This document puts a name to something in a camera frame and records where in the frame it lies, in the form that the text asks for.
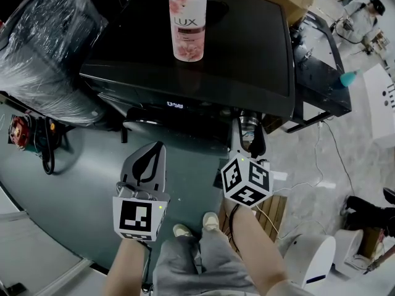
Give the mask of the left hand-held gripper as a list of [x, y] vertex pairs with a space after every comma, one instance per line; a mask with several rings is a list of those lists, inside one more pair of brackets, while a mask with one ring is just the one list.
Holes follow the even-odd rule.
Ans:
[[124, 161], [112, 199], [114, 231], [121, 238], [144, 242], [158, 238], [170, 202], [164, 193], [166, 152], [163, 142], [153, 142]]

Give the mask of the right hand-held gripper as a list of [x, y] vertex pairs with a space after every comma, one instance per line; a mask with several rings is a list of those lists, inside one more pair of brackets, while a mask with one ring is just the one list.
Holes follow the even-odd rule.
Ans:
[[[252, 158], [264, 155], [266, 144], [262, 125], [254, 130], [254, 139], [249, 145]], [[252, 208], [273, 195], [273, 174], [270, 163], [257, 162], [246, 157], [239, 118], [232, 121], [230, 158], [222, 169], [224, 197], [236, 204]]]

